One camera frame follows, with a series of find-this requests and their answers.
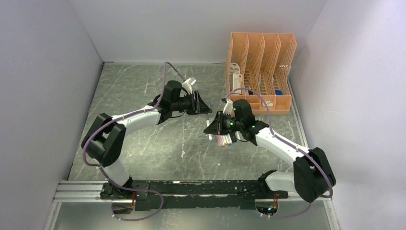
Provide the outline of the black orange highlighter body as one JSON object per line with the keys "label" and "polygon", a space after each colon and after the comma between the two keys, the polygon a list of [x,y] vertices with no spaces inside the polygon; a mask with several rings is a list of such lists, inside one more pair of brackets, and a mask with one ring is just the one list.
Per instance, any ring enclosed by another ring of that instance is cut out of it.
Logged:
{"label": "black orange highlighter body", "polygon": [[237,138],[236,138],[234,133],[231,133],[230,137],[231,137],[231,140],[232,140],[233,143],[237,142]]}

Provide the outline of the aluminium rail frame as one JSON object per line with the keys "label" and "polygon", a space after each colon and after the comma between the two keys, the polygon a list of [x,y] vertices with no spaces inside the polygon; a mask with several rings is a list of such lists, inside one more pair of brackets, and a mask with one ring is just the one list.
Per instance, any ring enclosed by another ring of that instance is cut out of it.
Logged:
{"label": "aluminium rail frame", "polygon": [[159,181],[136,180],[133,190],[119,191],[107,181],[61,181],[54,196],[59,202],[146,201],[158,194],[175,198],[240,198],[271,200],[273,198],[302,200],[298,193],[261,189],[254,180]]}

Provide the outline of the white packaged item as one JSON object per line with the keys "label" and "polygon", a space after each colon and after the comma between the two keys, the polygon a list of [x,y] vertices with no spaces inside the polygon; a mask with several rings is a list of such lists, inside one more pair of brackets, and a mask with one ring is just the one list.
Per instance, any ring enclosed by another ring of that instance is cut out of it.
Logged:
{"label": "white packaged item", "polygon": [[241,82],[242,82],[242,75],[241,75],[241,70],[240,66],[232,62],[230,63],[230,72],[229,72],[229,77],[230,77],[230,91],[233,91],[237,88],[241,88]]}

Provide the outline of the pink capped white marker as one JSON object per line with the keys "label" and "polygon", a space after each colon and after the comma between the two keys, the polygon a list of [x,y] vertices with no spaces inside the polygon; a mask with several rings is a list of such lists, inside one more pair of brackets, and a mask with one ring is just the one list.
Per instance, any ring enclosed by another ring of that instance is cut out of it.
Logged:
{"label": "pink capped white marker", "polygon": [[232,145],[233,144],[233,142],[232,142],[232,139],[231,139],[231,137],[230,137],[230,135],[229,134],[227,134],[227,144],[228,145]]}

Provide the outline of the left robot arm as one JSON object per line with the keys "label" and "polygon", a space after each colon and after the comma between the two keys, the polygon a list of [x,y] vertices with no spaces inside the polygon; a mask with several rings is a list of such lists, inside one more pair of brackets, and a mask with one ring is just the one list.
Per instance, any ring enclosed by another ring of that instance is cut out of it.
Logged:
{"label": "left robot arm", "polygon": [[159,125],[174,118],[173,112],[205,115],[212,112],[192,83],[170,80],[161,94],[139,110],[122,115],[99,114],[82,141],[83,157],[96,161],[108,180],[114,185],[113,193],[127,199],[133,191],[133,180],[119,160],[124,139],[149,126]]}

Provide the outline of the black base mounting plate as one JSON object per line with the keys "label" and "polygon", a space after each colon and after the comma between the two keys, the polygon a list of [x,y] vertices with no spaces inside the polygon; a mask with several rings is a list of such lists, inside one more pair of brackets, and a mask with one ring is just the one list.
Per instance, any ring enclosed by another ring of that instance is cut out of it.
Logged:
{"label": "black base mounting plate", "polygon": [[286,191],[272,191],[258,180],[142,181],[127,191],[104,183],[102,200],[129,200],[136,211],[175,208],[238,207],[254,210],[258,199],[288,198]]}

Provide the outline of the orange mesh file organizer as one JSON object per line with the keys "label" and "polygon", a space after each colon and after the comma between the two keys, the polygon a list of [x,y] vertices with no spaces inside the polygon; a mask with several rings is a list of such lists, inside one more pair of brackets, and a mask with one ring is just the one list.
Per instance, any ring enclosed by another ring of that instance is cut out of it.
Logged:
{"label": "orange mesh file organizer", "polygon": [[[255,115],[286,115],[291,110],[292,96],[288,75],[297,42],[294,34],[232,32],[226,58],[226,94],[231,101],[247,100]],[[240,66],[241,88],[230,91],[230,63]],[[276,95],[281,90],[283,95]],[[273,101],[274,108],[262,103]]]}

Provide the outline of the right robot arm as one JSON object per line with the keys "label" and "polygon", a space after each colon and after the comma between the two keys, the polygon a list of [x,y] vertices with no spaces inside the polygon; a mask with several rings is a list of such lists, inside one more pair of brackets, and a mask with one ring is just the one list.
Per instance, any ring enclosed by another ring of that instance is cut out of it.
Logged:
{"label": "right robot arm", "polygon": [[234,115],[218,111],[203,131],[205,134],[226,136],[239,132],[245,141],[269,150],[292,167],[292,172],[271,170],[258,179],[258,191],[263,198],[271,198],[276,191],[297,193],[309,203],[332,196],[336,179],[321,148],[309,149],[281,136],[269,124],[255,118],[245,99],[226,103],[226,108],[231,108]]}

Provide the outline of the purple highlighter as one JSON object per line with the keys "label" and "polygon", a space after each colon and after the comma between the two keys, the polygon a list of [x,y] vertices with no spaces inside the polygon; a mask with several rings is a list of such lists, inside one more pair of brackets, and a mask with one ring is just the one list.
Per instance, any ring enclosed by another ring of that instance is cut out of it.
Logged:
{"label": "purple highlighter", "polygon": [[222,147],[223,146],[222,137],[220,135],[216,135],[216,139],[217,139],[218,146]]}

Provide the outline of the teal capped white marker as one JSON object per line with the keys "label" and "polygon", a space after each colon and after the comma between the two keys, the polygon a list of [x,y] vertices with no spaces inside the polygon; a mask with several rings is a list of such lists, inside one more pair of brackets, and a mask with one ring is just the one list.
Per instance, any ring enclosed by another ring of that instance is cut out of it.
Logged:
{"label": "teal capped white marker", "polygon": [[237,139],[239,142],[242,142],[242,139],[241,139],[240,134],[239,134],[238,131],[236,132],[236,139]]}

